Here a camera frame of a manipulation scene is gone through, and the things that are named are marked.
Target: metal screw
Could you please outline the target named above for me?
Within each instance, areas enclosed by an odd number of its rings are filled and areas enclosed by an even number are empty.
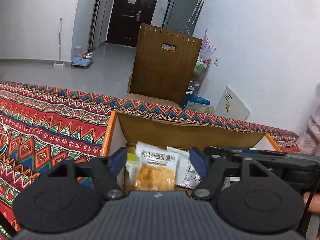
[[[197,189],[194,193],[197,197],[207,197],[210,195],[210,191],[205,188]]]
[[[110,198],[119,198],[122,196],[122,191],[119,189],[112,189],[108,191],[107,196]]]

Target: dark brown door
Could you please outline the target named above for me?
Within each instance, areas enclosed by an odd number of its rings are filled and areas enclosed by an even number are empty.
[[[137,46],[141,23],[150,24],[157,0],[115,0],[107,43]]]

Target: mop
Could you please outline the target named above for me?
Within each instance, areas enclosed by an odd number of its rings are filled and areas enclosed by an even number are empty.
[[[198,11],[197,11],[197,13],[196,13],[195,18],[193,19],[192,24],[194,24],[195,21],[196,21],[196,19],[198,18],[198,15],[199,15],[199,12],[200,12],[200,10],[201,10],[201,8],[202,8],[203,3],[204,3],[204,0],[201,0],[200,5],[199,5],[199,8],[198,8]]]
[[[62,18],[60,18],[60,30],[59,30],[59,63],[54,63],[55,67],[64,67],[64,63],[61,62],[61,30],[62,30]]]
[[[194,10],[193,10],[193,12],[192,12],[192,14],[191,14],[191,16],[190,16],[190,19],[188,20],[188,23],[191,21],[191,19],[192,19],[193,15],[195,14],[195,12],[196,12],[196,10],[197,10],[200,2],[201,2],[201,0],[198,0],[198,2],[197,2],[197,4],[196,4],[196,7],[194,8]]]

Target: chair backrest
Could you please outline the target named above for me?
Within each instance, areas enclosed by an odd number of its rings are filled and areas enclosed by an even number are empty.
[[[142,23],[129,92],[180,104],[201,43],[201,39]]]

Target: white logo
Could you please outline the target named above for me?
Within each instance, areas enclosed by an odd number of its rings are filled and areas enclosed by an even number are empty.
[[[162,194],[161,193],[157,193],[157,194],[155,194],[155,197],[160,198],[160,197],[162,197]]]

